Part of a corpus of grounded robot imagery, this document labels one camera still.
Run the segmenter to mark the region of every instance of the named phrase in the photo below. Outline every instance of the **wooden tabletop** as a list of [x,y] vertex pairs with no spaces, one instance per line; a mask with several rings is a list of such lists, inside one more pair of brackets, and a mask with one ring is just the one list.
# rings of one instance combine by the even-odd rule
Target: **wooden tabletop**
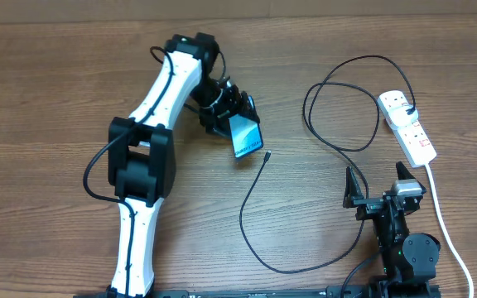
[[[291,270],[337,257],[359,223],[343,209],[346,162],[305,128],[308,88],[340,62],[379,54],[405,71],[420,120],[438,157],[431,163],[441,208],[477,295],[477,15],[323,17],[189,22],[102,22],[0,26],[0,297],[71,297],[103,291],[117,261],[118,207],[88,197],[81,185],[89,159],[107,140],[114,116],[127,117],[161,66],[149,46],[175,33],[216,36],[239,88],[256,100],[265,149],[272,150],[244,211],[244,227],[266,262]],[[407,92],[381,60],[340,70],[336,81],[379,95]],[[324,88],[317,131],[340,146],[363,145],[376,110],[364,94]],[[196,115],[176,124],[177,174],[158,221],[157,289],[189,291],[323,288],[339,285],[377,249],[366,223],[357,248],[327,268],[296,275],[270,272],[239,230],[239,208],[264,150],[236,162],[229,141],[208,136]],[[406,161],[381,120],[365,151],[350,154],[371,195],[396,180]],[[426,186],[423,169],[412,173]],[[91,186],[112,195],[105,159]],[[444,244],[428,194],[407,219],[412,233]],[[353,283],[379,274],[380,263]],[[444,297],[466,297],[466,279],[443,245],[437,278]]]

